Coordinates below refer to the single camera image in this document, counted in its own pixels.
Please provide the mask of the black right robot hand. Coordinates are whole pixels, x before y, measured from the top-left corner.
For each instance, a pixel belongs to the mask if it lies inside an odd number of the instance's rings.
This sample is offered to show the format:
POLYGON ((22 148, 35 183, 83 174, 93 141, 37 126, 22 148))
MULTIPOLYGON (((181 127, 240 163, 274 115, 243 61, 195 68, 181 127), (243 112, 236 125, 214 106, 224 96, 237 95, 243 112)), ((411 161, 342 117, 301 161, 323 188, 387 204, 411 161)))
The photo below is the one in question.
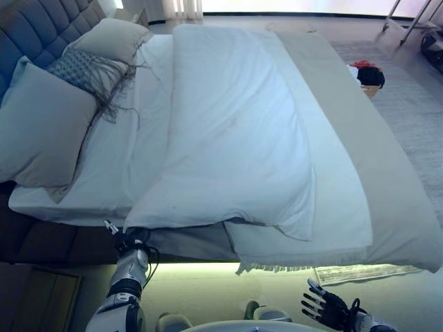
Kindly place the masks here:
POLYGON ((347 304, 337 295, 326 291, 313 279, 307 279, 309 293, 303 293, 302 313, 318 323, 344 331, 349 316, 347 304))

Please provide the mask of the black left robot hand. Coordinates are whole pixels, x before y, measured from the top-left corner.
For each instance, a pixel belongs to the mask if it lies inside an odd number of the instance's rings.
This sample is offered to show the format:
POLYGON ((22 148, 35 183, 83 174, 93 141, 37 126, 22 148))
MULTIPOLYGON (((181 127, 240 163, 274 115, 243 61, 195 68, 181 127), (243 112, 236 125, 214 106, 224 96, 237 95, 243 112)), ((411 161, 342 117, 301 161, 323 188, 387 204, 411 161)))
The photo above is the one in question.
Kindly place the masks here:
POLYGON ((142 250, 149 252, 149 247, 135 236, 128 235, 127 233, 119 230, 110 220, 104 219, 103 223, 106 229, 111 233, 114 238, 114 248, 119 255, 123 255, 132 250, 142 250))

